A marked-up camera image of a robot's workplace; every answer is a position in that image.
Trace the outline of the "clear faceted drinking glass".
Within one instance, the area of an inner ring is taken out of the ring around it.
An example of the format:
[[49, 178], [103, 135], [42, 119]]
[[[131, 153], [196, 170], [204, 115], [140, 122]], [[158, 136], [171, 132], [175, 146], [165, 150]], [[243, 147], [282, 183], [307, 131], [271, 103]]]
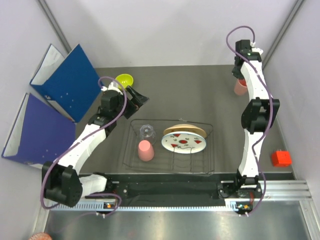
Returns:
[[150, 124], [144, 124], [139, 130], [139, 139], [140, 141], [146, 140], [151, 145], [154, 145], [157, 141], [156, 132]]

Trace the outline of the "white plate with red pattern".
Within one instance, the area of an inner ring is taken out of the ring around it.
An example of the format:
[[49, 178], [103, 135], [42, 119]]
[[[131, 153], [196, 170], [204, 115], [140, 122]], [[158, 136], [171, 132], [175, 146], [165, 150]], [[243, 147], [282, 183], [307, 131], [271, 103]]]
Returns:
[[164, 135], [161, 145], [168, 151], [178, 154], [195, 154], [203, 151], [207, 142], [202, 136], [188, 132], [177, 131]]

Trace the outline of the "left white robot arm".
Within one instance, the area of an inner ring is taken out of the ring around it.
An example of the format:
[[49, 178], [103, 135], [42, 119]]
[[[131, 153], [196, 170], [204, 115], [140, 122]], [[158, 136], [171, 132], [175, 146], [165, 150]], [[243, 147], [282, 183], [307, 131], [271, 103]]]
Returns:
[[74, 207], [86, 196], [97, 193], [106, 199], [113, 194], [114, 187], [103, 174], [80, 177], [80, 170], [97, 146], [111, 134], [118, 118], [129, 119], [149, 98], [131, 86], [127, 86], [124, 92], [114, 86], [102, 87], [101, 90], [100, 106], [78, 139], [61, 156], [43, 164], [42, 202], [48, 199], [56, 205]]

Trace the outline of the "yellow-green bowl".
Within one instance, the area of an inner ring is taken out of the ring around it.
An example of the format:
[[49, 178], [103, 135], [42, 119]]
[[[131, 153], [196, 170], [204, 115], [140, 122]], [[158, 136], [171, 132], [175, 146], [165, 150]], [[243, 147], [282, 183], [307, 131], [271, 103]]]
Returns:
[[133, 86], [134, 78], [128, 73], [122, 73], [115, 78], [124, 88]]

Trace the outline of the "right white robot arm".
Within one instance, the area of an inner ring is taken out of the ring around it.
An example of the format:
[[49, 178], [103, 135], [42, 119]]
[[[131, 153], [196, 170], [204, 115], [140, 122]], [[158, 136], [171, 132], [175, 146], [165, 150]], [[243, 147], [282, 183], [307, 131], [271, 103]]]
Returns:
[[244, 130], [244, 147], [240, 165], [233, 184], [223, 187], [220, 192], [245, 198], [259, 187], [259, 158], [263, 141], [273, 126], [278, 110], [279, 99], [274, 99], [268, 90], [263, 70], [263, 50], [255, 47], [249, 39], [239, 40], [231, 49], [235, 53], [232, 74], [244, 80], [249, 103], [241, 115]]

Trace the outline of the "pink plastic cup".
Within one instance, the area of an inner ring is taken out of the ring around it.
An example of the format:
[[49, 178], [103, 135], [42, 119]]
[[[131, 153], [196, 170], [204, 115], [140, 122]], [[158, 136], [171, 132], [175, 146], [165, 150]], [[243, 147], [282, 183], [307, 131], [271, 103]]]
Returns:
[[142, 140], [138, 144], [138, 157], [144, 161], [148, 162], [154, 158], [155, 152], [152, 144], [147, 140]]
[[234, 86], [234, 93], [238, 96], [242, 96], [247, 92], [248, 92], [248, 88], [247, 88], [246, 80], [238, 78]]

